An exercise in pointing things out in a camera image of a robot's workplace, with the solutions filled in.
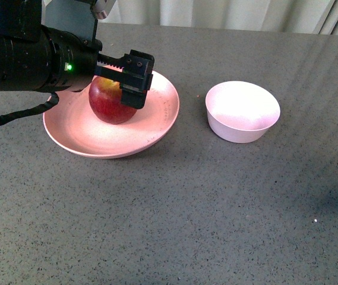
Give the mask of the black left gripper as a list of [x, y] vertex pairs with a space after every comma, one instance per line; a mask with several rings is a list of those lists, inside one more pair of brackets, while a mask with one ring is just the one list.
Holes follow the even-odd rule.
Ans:
[[122, 69], [112, 70], [100, 66], [107, 57], [99, 53], [102, 43], [88, 41], [55, 28], [43, 27], [49, 47], [50, 75], [40, 91], [74, 91], [87, 87], [95, 75], [120, 82], [121, 103], [134, 109], [142, 109], [153, 79], [154, 56], [130, 50], [122, 59]]

